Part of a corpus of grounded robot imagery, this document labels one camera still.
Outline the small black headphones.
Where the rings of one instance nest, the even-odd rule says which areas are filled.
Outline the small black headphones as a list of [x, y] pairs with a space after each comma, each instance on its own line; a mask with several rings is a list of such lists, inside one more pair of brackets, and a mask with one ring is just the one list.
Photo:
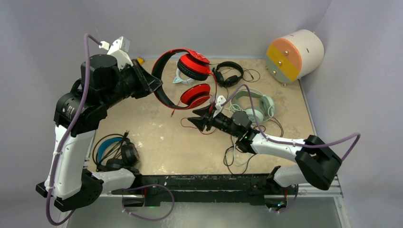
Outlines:
[[233, 61], [218, 63], [211, 71], [222, 88], [230, 88], [241, 81], [255, 83], [261, 78], [261, 74], [257, 70], [244, 68]]

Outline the black blue gaming headphones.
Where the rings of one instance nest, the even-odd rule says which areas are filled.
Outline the black blue gaming headphones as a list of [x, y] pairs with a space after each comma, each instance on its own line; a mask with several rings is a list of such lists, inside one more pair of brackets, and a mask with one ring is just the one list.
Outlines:
[[135, 167], [139, 162], [139, 154], [128, 135], [128, 131], [124, 134], [113, 133], [96, 142], [91, 154], [96, 171], [127, 169], [133, 173], [139, 173]]

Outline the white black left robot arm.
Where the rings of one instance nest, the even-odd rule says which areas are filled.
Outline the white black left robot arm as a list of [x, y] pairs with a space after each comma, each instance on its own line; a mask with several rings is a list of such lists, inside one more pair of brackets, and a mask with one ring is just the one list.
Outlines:
[[106, 54], [88, 57], [80, 70], [81, 78], [57, 102], [52, 165], [48, 178], [36, 186], [47, 204], [62, 212], [88, 206], [106, 192], [141, 190], [142, 182], [132, 168], [91, 172], [84, 163], [108, 109], [129, 97], [146, 97], [162, 85], [160, 77], [137, 62], [119, 68], [117, 59]]

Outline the red headphones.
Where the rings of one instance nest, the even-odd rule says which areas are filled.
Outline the red headphones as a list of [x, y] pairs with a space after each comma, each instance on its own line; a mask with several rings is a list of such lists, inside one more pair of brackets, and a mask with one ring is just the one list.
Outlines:
[[[205, 81], [212, 76], [215, 85], [218, 84], [215, 74], [210, 69], [210, 61], [202, 54], [187, 48], [177, 48], [165, 52], [155, 62], [152, 75], [158, 79], [162, 79], [163, 70], [168, 60], [178, 53], [184, 53], [176, 62], [174, 84], [191, 85], [195, 81]], [[154, 91], [156, 98], [166, 107], [171, 108], [173, 112], [176, 110], [189, 110], [196, 108], [210, 99], [211, 87], [209, 84], [202, 83], [193, 85], [182, 93], [179, 102], [185, 106], [179, 106], [166, 95], [162, 87]]]

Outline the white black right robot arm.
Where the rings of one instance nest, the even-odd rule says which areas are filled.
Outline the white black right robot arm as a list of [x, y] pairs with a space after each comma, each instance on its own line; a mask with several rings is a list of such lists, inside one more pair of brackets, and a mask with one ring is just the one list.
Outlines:
[[199, 130], [212, 127], [235, 138], [235, 145], [242, 153], [264, 154], [280, 157], [294, 166], [274, 168], [267, 180], [267, 188], [279, 193], [285, 187], [309, 183], [320, 190], [328, 190], [342, 164], [342, 159], [317, 136], [307, 139], [287, 139], [261, 133], [252, 127], [245, 111], [236, 111], [231, 117], [218, 113], [214, 115], [210, 106], [193, 111], [189, 117]]

